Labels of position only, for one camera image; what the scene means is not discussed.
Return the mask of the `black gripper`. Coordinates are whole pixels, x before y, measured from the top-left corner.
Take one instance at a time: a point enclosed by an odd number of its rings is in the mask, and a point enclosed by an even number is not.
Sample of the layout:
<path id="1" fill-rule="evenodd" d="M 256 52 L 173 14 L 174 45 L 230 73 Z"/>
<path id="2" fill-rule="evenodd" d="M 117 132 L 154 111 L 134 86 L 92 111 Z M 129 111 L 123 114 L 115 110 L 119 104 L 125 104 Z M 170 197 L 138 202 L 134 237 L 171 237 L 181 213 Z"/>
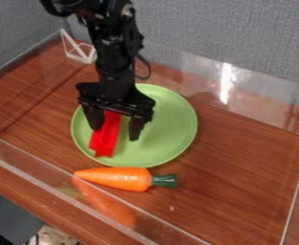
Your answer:
<path id="1" fill-rule="evenodd" d="M 102 79 L 76 85 L 84 115 L 91 128 L 99 131 L 104 123 L 104 111 L 130 116 L 130 140 L 137 141 L 147 122 L 154 118 L 157 102 L 135 86 L 135 78 Z"/>

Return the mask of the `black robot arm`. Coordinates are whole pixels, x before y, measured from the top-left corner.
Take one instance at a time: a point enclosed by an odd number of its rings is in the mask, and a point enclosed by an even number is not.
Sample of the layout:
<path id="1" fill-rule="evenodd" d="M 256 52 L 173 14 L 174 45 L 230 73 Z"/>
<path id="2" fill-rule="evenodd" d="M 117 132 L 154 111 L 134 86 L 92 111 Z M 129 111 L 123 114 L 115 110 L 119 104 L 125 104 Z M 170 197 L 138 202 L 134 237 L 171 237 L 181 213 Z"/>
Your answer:
<path id="1" fill-rule="evenodd" d="M 98 52 L 100 80 L 76 85 L 78 102 L 94 130 L 104 126 L 107 111 L 129 116 L 130 139 L 139 139 L 153 121 L 155 100 L 137 88 L 141 76 L 135 63 L 145 57 L 145 36 L 135 21 L 133 0 L 40 0 L 47 12 L 58 17 L 75 16 L 87 28 Z"/>

